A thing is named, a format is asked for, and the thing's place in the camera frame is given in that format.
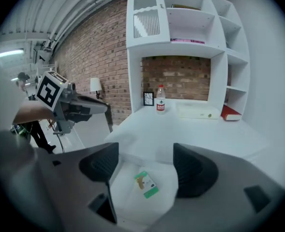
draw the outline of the white shelf unit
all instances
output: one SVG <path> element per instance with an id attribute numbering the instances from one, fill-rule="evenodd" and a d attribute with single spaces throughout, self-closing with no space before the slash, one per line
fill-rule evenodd
<path id="1" fill-rule="evenodd" d="M 199 10 L 172 8 L 173 4 Z M 139 17 L 139 13 L 150 12 L 158 13 L 160 19 Z M 154 26 L 159 29 L 156 35 L 148 31 Z M 145 33 L 137 38 L 132 29 L 139 27 L 139 31 Z M 140 61 L 151 56 L 210 58 L 208 104 L 221 111 L 229 89 L 229 104 L 243 113 L 249 84 L 249 53 L 242 23 L 232 3 L 226 0 L 128 0 L 126 33 L 132 114 L 142 107 Z M 174 38 L 205 43 L 171 42 Z M 228 65 L 235 69 L 230 86 L 227 85 Z"/>

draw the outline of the person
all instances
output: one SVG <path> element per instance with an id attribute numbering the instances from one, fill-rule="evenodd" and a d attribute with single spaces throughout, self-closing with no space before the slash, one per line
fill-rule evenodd
<path id="1" fill-rule="evenodd" d="M 29 76 L 26 75 L 24 72 L 21 72 L 18 74 L 17 76 L 18 81 L 16 82 L 17 86 L 26 93 L 26 95 L 28 96 L 28 92 L 25 88 L 25 84 L 26 81 L 29 79 Z M 45 119 L 46 117 L 38 117 L 37 119 L 22 119 L 22 116 L 26 116 L 26 117 L 31 117 L 31 113 L 34 112 L 34 110 L 32 110 L 32 108 L 34 107 L 38 107 L 38 101 L 29 101 L 29 102 L 33 102 L 32 103 L 28 103 L 28 105 L 24 105 L 22 107 L 24 107 L 24 109 L 22 109 L 22 111 L 24 111 L 23 113 L 19 113 L 17 114 L 16 118 L 14 120 L 14 123 L 19 124 L 20 126 L 22 126 L 29 134 L 31 134 L 31 136 L 33 137 L 33 139 L 35 140 L 36 144 L 38 145 L 38 147 L 45 149 L 49 154 L 53 153 L 53 150 L 56 148 L 55 145 L 49 145 L 46 138 L 45 138 L 45 134 L 41 129 L 40 123 L 39 123 L 39 119 Z"/>

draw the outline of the white wall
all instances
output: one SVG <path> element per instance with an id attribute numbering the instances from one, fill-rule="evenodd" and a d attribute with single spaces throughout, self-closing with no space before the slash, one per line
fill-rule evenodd
<path id="1" fill-rule="evenodd" d="M 251 162 L 285 187 L 285 16 L 273 0 L 230 1 L 242 20 L 250 51 L 250 91 L 243 119 L 270 141 Z"/>

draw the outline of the book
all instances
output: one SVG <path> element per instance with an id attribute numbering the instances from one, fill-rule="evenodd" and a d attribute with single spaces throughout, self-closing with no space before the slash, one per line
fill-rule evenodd
<path id="1" fill-rule="evenodd" d="M 221 116 L 225 121 L 238 121 L 241 119 L 241 114 L 234 109 L 224 105 Z"/>
<path id="2" fill-rule="evenodd" d="M 204 44 L 204 41 L 197 41 L 197 40 L 188 40 L 188 39 L 170 39 L 170 41 L 177 41 L 177 42 L 192 42 L 192 43 L 200 43 Z"/>
<path id="3" fill-rule="evenodd" d="M 200 10 L 195 7 L 190 7 L 190 6 L 185 6 L 185 5 L 180 5 L 180 4 L 173 4 L 171 8 L 183 8 L 183 9 L 191 9 L 191 10 Z"/>

